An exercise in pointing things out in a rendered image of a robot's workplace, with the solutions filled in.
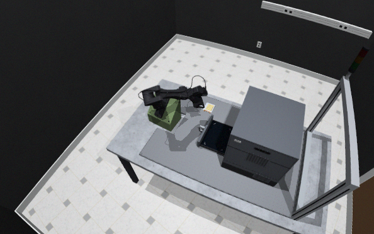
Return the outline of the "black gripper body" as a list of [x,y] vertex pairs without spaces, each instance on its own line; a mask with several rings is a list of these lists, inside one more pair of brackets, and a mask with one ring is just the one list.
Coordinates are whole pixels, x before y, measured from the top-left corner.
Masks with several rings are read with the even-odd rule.
[[[194,98],[193,98],[194,99]],[[200,99],[201,99],[201,101],[200,102],[198,102],[198,103],[196,103],[193,99],[190,99],[190,101],[192,101],[193,102],[193,107],[194,108],[196,108],[197,106],[199,106],[199,105],[201,105],[202,104],[202,99],[201,99],[201,97],[200,97]]]

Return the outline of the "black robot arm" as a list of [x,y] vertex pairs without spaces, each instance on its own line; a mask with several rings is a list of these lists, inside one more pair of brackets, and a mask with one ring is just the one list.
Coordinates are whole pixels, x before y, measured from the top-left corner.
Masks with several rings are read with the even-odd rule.
[[[150,91],[146,91],[150,90]],[[153,96],[153,90],[155,91],[156,96]],[[187,91],[187,87],[185,86],[180,86],[179,89],[162,89],[160,88],[160,85],[150,87],[148,89],[144,89],[142,92],[142,96],[144,99],[144,105],[145,106],[153,106],[154,109],[156,109],[154,115],[162,118],[166,106],[169,102],[169,99],[193,99],[196,103],[200,102],[201,99],[200,97],[202,96],[207,96],[208,92],[207,90],[201,86],[190,88]],[[159,91],[159,92],[157,92]],[[182,92],[184,91],[184,92]],[[194,97],[195,96],[195,97]]]

